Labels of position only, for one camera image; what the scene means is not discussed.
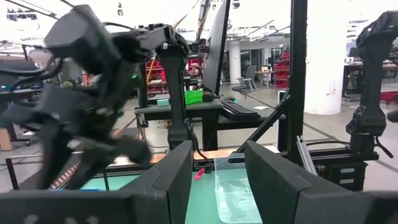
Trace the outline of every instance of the teal mat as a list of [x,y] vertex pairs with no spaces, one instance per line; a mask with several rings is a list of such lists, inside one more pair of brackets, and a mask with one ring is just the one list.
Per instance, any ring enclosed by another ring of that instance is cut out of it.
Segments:
[[[223,176],[236,176],[236,170],[223,170]],[[138,175],[127,175],[122,177],[108,177],[109,188],[117,190],[130,181],[137,178]],[[83,189],[105,190],[103,178],[90,180]],[[203,174],[201,179],[194,181],[192,178],[191,193],[188,203],[187,224],[221,224],[224,223],[218,218],[217,204],[215,197],[215,172]]]

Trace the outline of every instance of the clear plastic container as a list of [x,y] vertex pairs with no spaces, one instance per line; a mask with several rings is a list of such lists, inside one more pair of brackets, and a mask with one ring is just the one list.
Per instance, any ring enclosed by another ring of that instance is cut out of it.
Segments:
[[242,163],[243,154],[215,158],[216,201],[224,223],[262,223]]

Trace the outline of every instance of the chair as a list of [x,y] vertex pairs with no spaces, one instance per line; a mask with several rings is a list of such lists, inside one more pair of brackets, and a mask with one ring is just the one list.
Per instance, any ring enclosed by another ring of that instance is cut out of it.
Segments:
[[232,87],[232,91],[239,92],[240,94],[247,97],[248,93],[257,90],[256,84],[254,83],[254,75],[256,72],[256,66],[251,65],[246,69],[246,76],[244,78],[238,78],[240,86]]

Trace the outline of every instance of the green container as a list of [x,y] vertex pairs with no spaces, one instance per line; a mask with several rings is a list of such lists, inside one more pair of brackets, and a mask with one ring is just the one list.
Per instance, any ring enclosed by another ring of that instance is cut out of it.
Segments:
[[191,105],[194,103],[203,102],[203,90],[191,90],[185,92],[185,104]]

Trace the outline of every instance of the red zip tie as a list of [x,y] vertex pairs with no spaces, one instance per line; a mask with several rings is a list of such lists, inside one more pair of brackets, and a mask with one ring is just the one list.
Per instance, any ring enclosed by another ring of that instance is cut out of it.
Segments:
[[195,177],[193,178],[194,180],[199,180],[200,177],[202,177],[202,175],[205,173],[204,168],[200,169],[199,172],[195,175]]

